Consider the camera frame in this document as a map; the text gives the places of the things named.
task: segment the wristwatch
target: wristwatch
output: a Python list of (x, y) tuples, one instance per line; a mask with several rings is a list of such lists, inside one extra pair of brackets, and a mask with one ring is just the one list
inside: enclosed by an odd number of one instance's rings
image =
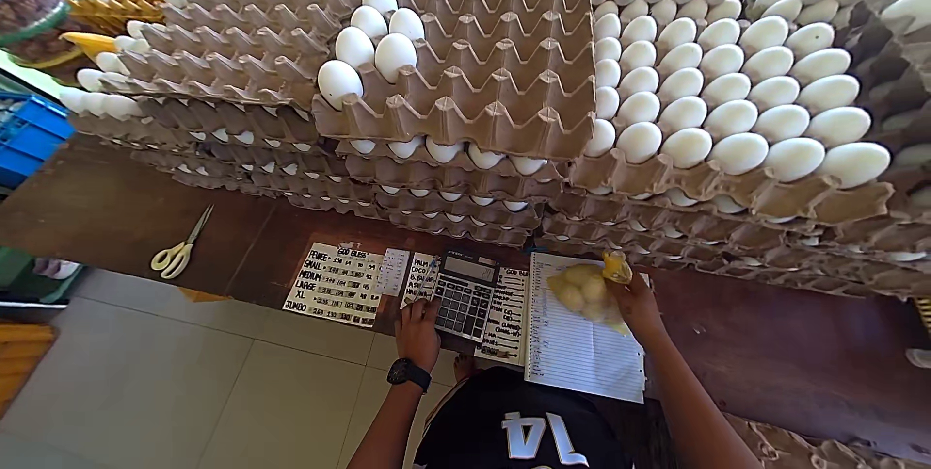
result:
[(410, 358), (399, 358), (388, 369), (388, 383), (399, 385), (405, 381), (413, 381), (426, 392), (430, 387), (430, 373), (414, 365)]

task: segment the lined paper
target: lined paper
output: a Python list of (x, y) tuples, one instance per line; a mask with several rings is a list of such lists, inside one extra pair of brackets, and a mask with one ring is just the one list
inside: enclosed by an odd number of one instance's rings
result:
[(581, 263), (601, 265), (542, 253), (530, 256), (524, 380), (642, 404), (643, 347), (633, 335), (571, 312), (546, 284), (546, 278)]

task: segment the scissors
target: scissors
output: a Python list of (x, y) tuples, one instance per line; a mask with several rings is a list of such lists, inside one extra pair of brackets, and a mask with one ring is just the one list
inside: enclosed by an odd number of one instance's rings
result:
[(200, 219), (197, 220), (197, 225), (193, 226), (191, 235), (187, 237), (187, 240), (178, 243), (170, 249), (162, 249), (159, 251), (152, 258), (152, 263), (149, 264), (150, 267), (152, 267), (152, 271), (161, 271), (161, 277), (166, 280), (170, 280), (184, 271), (184, 268), (187, 267), (187, 262), (191, 260), (193, 241), (197, 239), (197, 235), (200, 234), (200, 231), (204, 228), (204, 225), (207, 223), (207, 218), (210, 218), (210, 213), (212, 212), (213, 204), (211, 203), (207, 209), (204, 210)]

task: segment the price list sign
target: price list sign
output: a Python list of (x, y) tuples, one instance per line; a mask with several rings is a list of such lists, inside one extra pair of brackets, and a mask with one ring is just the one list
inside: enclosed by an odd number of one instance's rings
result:
[(283, 308), (371, 327), (382, 298), (375, 293), (382, 258), (356, 249), (314, 243)]

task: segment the blue plastic crate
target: blue plastic crate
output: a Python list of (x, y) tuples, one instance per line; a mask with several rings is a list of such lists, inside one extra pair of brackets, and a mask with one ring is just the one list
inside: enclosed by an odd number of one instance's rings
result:
[(67, 110), (40, 96), (0, 93), (22, 102), (0, 124), (0, 186), (15, 188), (35, 172), (75, 129)]

